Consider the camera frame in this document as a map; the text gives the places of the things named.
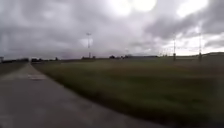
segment utility pole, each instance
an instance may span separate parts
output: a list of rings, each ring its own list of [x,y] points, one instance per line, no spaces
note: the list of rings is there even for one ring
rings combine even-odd
[[[176,61],[176,38],[173,40],[173,61]]]
[[[90,36],[91,34],[90,33],[87,33],[87,38],[88,38],[88,49],[89,49],[89,59],[91,58],[91,50],[90,50]]]
[[[202,38],[201,33],[199,33],[199,57],[198,57],[198,59],[200,62],[202,61],[201,38]]]

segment light pole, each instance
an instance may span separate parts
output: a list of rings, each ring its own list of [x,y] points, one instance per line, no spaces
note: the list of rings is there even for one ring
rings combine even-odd
[[[87,35],[87,38],[88,38],[89,58],[91,58],[91,51],[90,51],[90,36],[91,36],[91,34],[87,33],[86,35]]]

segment gray cloud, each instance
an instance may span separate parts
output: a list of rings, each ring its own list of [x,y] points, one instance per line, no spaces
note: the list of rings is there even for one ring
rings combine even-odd
[[[92,33],[96,56],[122,55],[126,49],[157,54],[175,35],[197,36],[191,30],[199,23],[203,34],[220,34],[224,29],[222,0],[210,0],[207,9],[184,19],[176,15],[182,0],[158,0],[151,12],[128,17],[113,13],[108,1],[0,0],[0,46],[5,49],[0,54],[78,58],[88,55],[81,41],[87,32]]]

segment green grass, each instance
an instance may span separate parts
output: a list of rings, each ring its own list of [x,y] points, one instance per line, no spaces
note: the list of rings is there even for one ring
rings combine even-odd
[[[0,76],[21,68],[24,63],[0,63]]]
[[[116,111],[181,125],[210,121],[215,109],[216,79],[224,73],[210,64],[143,60],[46,63],[35,67]]]

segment road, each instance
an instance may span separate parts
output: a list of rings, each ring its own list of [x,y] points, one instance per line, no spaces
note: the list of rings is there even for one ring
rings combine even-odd
[[[164,128],[104,108],[31,65],[0,79],[0,128]]]

